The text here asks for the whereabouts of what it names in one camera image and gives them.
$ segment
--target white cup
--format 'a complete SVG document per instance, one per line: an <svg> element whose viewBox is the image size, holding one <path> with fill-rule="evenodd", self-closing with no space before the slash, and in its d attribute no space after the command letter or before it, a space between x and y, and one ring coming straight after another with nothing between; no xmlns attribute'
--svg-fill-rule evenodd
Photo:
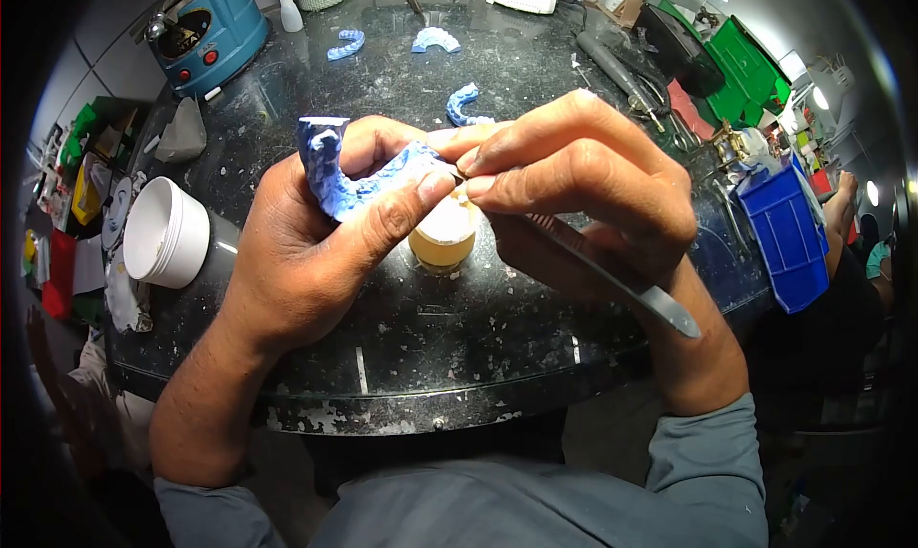
<svg viewBox="0 0 918 548"><path fill-rule="evenodd" d="M138 281L181 289L201 270L209 243L204 206L171 179L156 177L128 213L124 265Z"/></svg>

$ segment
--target metal knob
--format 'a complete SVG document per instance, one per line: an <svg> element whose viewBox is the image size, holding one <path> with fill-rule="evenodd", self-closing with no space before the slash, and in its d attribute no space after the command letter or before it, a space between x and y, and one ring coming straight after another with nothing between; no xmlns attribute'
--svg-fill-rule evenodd
<svg viewBox="0 0 918 548"><path fill-rule="evenodd" d="M164 22L151 22L150 26L147 26L147 41L155 41L156 38L161 37L165 31L166 24Z"/></svg>

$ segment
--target blue storage box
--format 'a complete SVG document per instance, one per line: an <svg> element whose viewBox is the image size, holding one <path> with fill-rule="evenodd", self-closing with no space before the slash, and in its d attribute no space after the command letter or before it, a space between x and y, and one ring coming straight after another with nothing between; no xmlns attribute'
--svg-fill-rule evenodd
<svg viewBox="0 0 918 548"><path fill-rule="evenodd" d="M813 218L793 166L753 175L739 194L768 267L775 299L787 313L807 307L829 287L825 230Z"/></svg>

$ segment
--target gray long-sleeve shirt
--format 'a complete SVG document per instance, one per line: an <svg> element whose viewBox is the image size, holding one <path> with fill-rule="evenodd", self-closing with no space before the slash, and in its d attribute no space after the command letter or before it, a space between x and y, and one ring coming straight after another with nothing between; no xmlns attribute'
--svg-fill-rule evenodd
<svg viewBox="0 0 918 548"><path fill-rule="evenodd" d="M339 490L310 546L767 546L754 424L750 394L661 417L644 488L508 458L378 473ZM155 486L177 548L284 546L246 488Z"/></svg>

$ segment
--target gray sleeve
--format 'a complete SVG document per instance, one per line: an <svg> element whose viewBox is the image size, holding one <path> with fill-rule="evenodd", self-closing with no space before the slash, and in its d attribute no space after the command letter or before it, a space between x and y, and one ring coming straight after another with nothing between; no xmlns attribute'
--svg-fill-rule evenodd
<svg viewBox="0 0 918 548"><path fill-rule="evenodd" d="M663 416L650 440L648 490L767 545L755 404L746 393L700 416Z"/></svg>
<svg viewBox="0 0 918 548"><path fill-rule="evenodd" d="M248 488L201 488L153 481L175 548L285 548Z"/></svg>

